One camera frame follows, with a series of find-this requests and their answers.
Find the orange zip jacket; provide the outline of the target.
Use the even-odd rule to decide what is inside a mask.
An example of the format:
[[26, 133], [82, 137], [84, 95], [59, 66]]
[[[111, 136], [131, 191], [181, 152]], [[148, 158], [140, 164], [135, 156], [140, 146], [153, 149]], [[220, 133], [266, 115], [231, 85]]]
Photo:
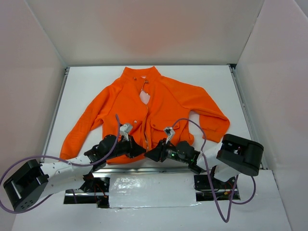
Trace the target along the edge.
[[104, 136], [116, 135], [118, 123], [131, 124], [135, 142], [146, 150], [165, 137], [166, 127], [175, 130], [173, 144], [193, 144], [187, 121], [190, 112], [198, 113], [207, 140], [219, 142], [230, 126], [229, 119], [202, 87], [165, 77], [155, 67], [125, 68], [87, 106], [65, 138], [60, 157], [77, 157], [88, 134], [97, 127], [103, 128]]

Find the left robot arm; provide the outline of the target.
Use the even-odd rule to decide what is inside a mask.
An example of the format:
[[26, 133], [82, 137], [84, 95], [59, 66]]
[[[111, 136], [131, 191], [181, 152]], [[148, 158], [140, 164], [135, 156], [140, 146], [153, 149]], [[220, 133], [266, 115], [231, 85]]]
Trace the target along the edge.
[[112, 158], [129, 159], [140, 156], [146, 150], [132, 136], [117, 139], [108, 135], [83, 155], [53, 163], [39, 163], [36, 158], [26, 161], [3, 184], [14, 214], [24, 213], [36, 207], [42, 198], [66, 190], [82, 190], [86, 193], [99, 188], [99, 180], [93, 173]]

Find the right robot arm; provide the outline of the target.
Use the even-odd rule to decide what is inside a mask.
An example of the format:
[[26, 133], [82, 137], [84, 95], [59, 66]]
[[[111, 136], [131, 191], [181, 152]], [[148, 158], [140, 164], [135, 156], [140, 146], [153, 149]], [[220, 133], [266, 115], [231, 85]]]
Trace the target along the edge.
[[210, 185], [221, 188], [226, 181], [240, 173], [257, 176], [263, 152], [263, 145], [256, 141], [226, 134], [222, 142], [204, 153], [195, 150], [187, 141], [175, 146], [163, 139], [144, 156], [155, 162], [164, 162], [168, 158], [187, 164], [188, 169], [195, 174], [205, 173], [206, 167], [214, 168], [214, 174], [209, 177]]

